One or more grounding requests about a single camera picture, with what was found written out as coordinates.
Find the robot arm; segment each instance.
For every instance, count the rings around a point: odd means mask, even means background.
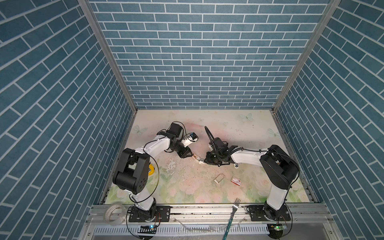
[[[192,132],[178,139],[181,131],[180,125],[172,123],[168,130],[158,132],[155,139],[146,145],[136,149],[126,148],[119,158],[112,182],[132,195],[144,220],[152,219],[156,212],[156,200],[145,188],[150,158],[167,149],[177,152],[181,158],[192,156],[188,145],[196,142],[198,137]]]
[[[219,167],[231,163],[235,166],[247,163],[263,167],[272,182],[270,194],[264,204],[264,213],[270,220],[278,218],[288,190],[297,177],[298,164],[277,145],[260,150],[228,147],[228,143],[224,144],[218,137],[213,138],[209,129],[205,129],[211,140],[209,144],[212,151],[207,152],[204,162]]]

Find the brick wall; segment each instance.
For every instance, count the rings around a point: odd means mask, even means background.
[[[138,108],[271,108],[328,0],[91,0]]]
[[[0,1],[0,239],[78,237],[131,114],[76,0]]]
[[[383,12],[342,0],[278,110],[345,239],[384,239]]]

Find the white robot arm segment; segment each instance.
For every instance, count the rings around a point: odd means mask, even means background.
[[[142,215],[145,217],[153,217],[156,210],[156,201],[145,187],[150,158],[167,149],[177,152],[181,158],[192,156],[188,145],[196,142],[198,137],[191,132],[185,136],[181,135],[182,137],[179,138],[182,131],[184,134],[180,125],[171,123],[169,129],[158,132],[154,140],[136,149],[123,150],[119,158],[113,183],[130,194],[135,206],[142,211]]]
[[[259,167],[263,167],[262,163],[260,162],[260,158],[262,155],[265,154],[265,151],[268,151],[267,148],[261,149],[261,151],[264,152],[256,152],[249,151],[249,150],[242,150],[237,151],[231,155],[232,160],[239,164],[239,163],[247,163],[252,165],[257,165]],[[267,204],[272,207],[275,210],[279,210],[285,201],[285,195],[288,192],[288,190],[281,189],[276,187],[275,185],[271,185],[270,193],[267,198]]]

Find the table surface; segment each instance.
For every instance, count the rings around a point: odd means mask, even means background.
[[[201,158],[210,151],[204,126],[214,137],[229,145],[261,149],[276,144],[286,151],[268,110],[139,110],[126,147],[143,146],[173,121],[184,123],[187,132],[198,135],[199,140],[189,147]],[[240,164],[236,169],[231,164],[217,167],[200,164],[191,157],[181,159],[175,152],[161,152],[154,157],[160,170],[159,185],[153,194],[158,204],[231,203],[236,198],[243,203],[259,203],[265,202],[269,195],[271,182],[259,166]],[[158,179],[155,164],[154,167],[155,173],[149,176],[146,185],[149,192],[154,190]],[[219,174],[223,174],[224,179],[216,184],[214,179]],[[231,182],[232,177],[241,179],[240,186]],[[132,203],[127,191],[112,184],[105,204],[114,202]],[[292,185],[287,202],[309,202],[300,180]]]

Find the metal rail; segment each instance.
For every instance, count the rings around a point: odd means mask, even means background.
[[[100,25],[96,19],[95,13],[92,10],[89,0],[78,0],[78,2],[80,4],[81,10],[84,12],[85,17],[88,20],[89,25],[91,26],[93,33],[95,34],[95,37],[101,47],[101,50],[105,55],[105,58],[109,63],[109,66],[113,71],[113,74],[117,79],[117,82],[120,85],[122,92],[124,93],[124,96],[126,97],[133,112],[136,113],[137,107],[135,105],[135,102],[133,101],[131,94],[128,91],[127,84],[125,83],[124,78],[121,75],[120,69],[115,61],[115,58],[113,57],[111,49],[108,46],[107,40],[105,39],[104,34],[101,31]]]
[[[242,223],[276,223],[274,221],[252,222],[249,213],[244,206],[250,204],[240,204],[233,222]],[[324,203],[290,203],[287,204],[292,212],[292,216],[297,223],[333,223],[331,214]],[[106,225],[103,220],[105,210],[110,205],[93,205],[89,212],[85,225]],[[227,224],[232,212],[232,204],[170,204],[170,221],[162,224]],[[111,218],[121,213],[116,209]]]
[[[105,199],[107,198],[108,191],[109,191],[109,189],[110,189],[110,187],[112,185],[112,176],[115,173],[116,165],[119,162],[119,157],[120,157],[122,151],[125,149],[125,145],[127,144],[128,137],[129,137],[129,134],[130,134],[130,132],[132,130],[132,126],[133,126],[133,122],[135,121],[136,114],[137,113],[133,113],[132,116],[131,116],[131,119],[129,120],[128,127],[127,127],[127,129],[125,131],[124,138],[122,140],[122,143],[120,145],[119,151],[118,151],[118,153],[116,155],[116,158],[114,160],[113,166],[111,168],[111,172],[108,175],[108,178],[107,178],[107,181],[105,183],[103,192],[102,192],[102,194],[100,196],[100,199],[98,201],[100,204],[103,204],[105,202]]]
[[[284,142],[284,145],[285,147],[287,148],[287,151],[288,151],[288,155],[291,156],[293,159],[296,160],[296,162],[299,164],[300,166],[300,169],[304,169],[299,161],[299,158],[297,157],[293,147],[292,147],[292,144],[291,144],[291,141],[289,140],[284,128],[283,128],[283,125],[280,123],[280,120],[279,120],[279,117],[277,116],[277,114],[273,111],[270,111],[271,114],[272,114],[272,118],[273,120],[275,121],[275,124],[276,124],[276,127],[277,127],[277,130],[279,131],[280,133],[280,136],[281,136],[281,139],[283,140]],[[303,184],[303,187],[305,189],[305,192],[307,193],[307,196],[309,198],[309,201],[310,202],[319,202],[316,194],[314,193],[309,181],[308,181],[308,178],[307,176],[305,175],[305,172],[304,171],[301,171],[300,172],[300,180],[301,180],[301,183]]]
[[[297,76],[299,75],[301,69],[303,68],[305,62],[307,61],[309,55],[311,54],[313,48],[315,47],[317,41],[319,40],[321,34],[323,33],[325,27],[327,26],[329,20],[331,19],[340,1],[341,0],[330,0],[327,7],[324,9],[323,15],[321,16],[319,23],[316,24],[316,27],[313,30],[313,33],[303,50],[303,53],[300,55],[299,59],[297,60],[296,65],[292,69],[291,75],[288,77],[288,80],[285,83],[283,89],[281,90],[279,97],[277,98],[275,104],[273,105],[273,108],[272,108],[273,111],[276,112],[277,109],[282,104],[285,96],[288,94],[289,89],[292,87],[293,83],[295,82]]]

